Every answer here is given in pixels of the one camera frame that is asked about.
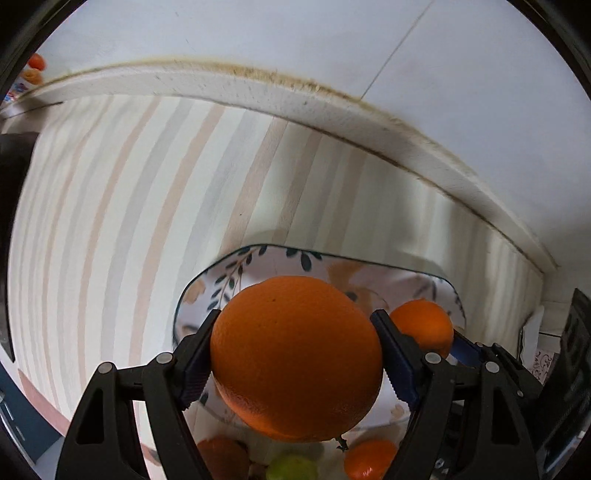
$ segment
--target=brown fruit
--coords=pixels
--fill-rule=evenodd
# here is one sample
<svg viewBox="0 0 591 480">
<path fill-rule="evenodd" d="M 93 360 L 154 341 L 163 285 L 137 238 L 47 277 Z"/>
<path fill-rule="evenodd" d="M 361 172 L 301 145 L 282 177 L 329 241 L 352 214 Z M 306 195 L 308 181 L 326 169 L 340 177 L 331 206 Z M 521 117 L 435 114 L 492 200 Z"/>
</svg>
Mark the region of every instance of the brown fruit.
<svg viewBox="0 0 591 480">
<path fill-rule="evenodd" d="M 398 449 L 389 440 L 367 440 L 345 456 L 345 473 L 350 480 L 381 480 Z"/>
<path fill-rule="evenodd" d="M 228 406 L 285 442 L 350 430 L 382 382 L 374 327 L 346 295 L 316 278 L 274 277 L 242 290 L 216 321 L 211 357 Z"/>
<path fill-rule="evenodd" d="M 235 440 L 215 437 L 197 444 L 213 480 L 247 480 L 251 462 L 248 452 Z"/>
</svg>

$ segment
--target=wall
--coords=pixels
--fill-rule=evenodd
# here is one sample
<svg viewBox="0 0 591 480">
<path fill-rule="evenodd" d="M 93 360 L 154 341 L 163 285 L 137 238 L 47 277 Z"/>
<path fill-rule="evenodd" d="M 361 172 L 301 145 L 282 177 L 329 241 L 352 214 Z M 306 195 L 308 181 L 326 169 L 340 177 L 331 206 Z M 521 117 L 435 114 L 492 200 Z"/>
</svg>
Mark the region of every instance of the wall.
<svg viewBox="0 0 591 480">
<path fill-rule="evenodd" d="M 562 335 L 575 288 L 591 297 L 591 262 L 566 265 L 545 277 L 542 294 L 545 312 L 540 328 L 542 332 Z"/>
<path fill-rule="evenodd" d="M 541 274 L 497 230 L 412 173 L 310 128 L 170 97 L 40 110 L 9 315 L 19 370 L 66 419 L 101 361 L 124 368 L 169 350 L 185 286 L 244 245 L 442 271 L 468 337 L 513 352 L 540 301 Z"/>
<path fill-rule="evenodd" d="M 505 0 L 90 0 L 40 52 L 48 79 L 163 57 L 315 79 L 456 154 L 558 264 L 591 260 L 591 103 Z"/>
</svg>

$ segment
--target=large orange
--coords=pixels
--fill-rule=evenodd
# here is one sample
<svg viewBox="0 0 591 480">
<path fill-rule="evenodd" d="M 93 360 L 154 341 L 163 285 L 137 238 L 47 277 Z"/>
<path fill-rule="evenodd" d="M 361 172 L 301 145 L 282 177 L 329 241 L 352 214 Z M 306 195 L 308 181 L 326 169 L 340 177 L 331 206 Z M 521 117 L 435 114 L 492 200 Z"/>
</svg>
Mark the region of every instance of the large orange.
<svg viewBox="0 0 591 480">
<path fill-rule="evenodd" d="M 453 324 L 437 303 L 411 300 L 395 309 L 390 318 L 401 333 L 410 335 L 421 350 L 449 355 L 453 343 Z"/>
<path fill-rule="evenodd" d="M 211 358 L 222 398 L 253 429 L 318 442 L 354 427 L 382 381 L 368 318 L 343 293 L 309 277 L 274 277 L 222 310 Z"/>
<path fill-rule="evenodd" d="M 398 449 L 389 440 L 367 440 L 345 456 L 345 473 L 350 480 L 381 480 Z"/>
</svg>

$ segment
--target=fruit bowl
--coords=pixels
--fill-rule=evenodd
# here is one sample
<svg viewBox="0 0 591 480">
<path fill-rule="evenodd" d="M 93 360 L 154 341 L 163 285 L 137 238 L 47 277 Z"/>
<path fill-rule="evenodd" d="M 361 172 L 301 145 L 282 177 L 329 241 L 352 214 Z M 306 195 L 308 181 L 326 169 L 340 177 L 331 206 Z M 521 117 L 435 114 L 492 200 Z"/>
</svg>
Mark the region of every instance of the fruit bowl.
<svg viewBox="0 0 591 480">
<path fill-rule="evenodd" d="M 410 300 L 424 298 L 443 308 L 454 327 L 463 331 L 466 326 L 460 298 L 444 278 L 316 251 L 262 244 L 236 250 L 187 285 L 174 318 L 174 346 L 196 332 L 212 309 L 223 309 L 243 288 L 278 275 L 308 276 L 328 282 L 354 301 L 368 318 L 376 309 L 391 312 Z M 222 400 L 212 377 L 199 401 L 218 420 L 247 428 Z M 396 397 L 384 374 L 375 404 L 352 431 L 363 433 L 405 423 L 409 415 L 408 406 Z"/>
</svg>

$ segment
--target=black device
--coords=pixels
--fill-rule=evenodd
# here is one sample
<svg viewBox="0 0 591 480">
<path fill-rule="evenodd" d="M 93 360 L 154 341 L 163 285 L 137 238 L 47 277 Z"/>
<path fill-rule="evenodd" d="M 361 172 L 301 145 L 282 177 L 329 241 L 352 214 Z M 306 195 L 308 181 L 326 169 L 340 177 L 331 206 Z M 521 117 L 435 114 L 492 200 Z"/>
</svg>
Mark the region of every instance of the black device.
<svg viewBox="0 0 591 480">
<path fill-rule="evenodd" d="M 133 400 L 146 402 L 167 478 L 211 480 L 182 411 L 200 397 L 211 373 L 209 341 L 219 313 L 212 310 L 174 353 L 144 367 L 99 365 L 68 430 L 57 480 L 148 479 Z M 578 290 L 561 360 L 544 388 L 500 345 L 474 344 L 456 332 L 452 355 L 460 362 L 452 365 L 422 352 L 384 310 L 371 322 L 388 378 L 412 411 L 384 480 L 545 479 L 589 416 L 591 301 Z"/>
</svg>

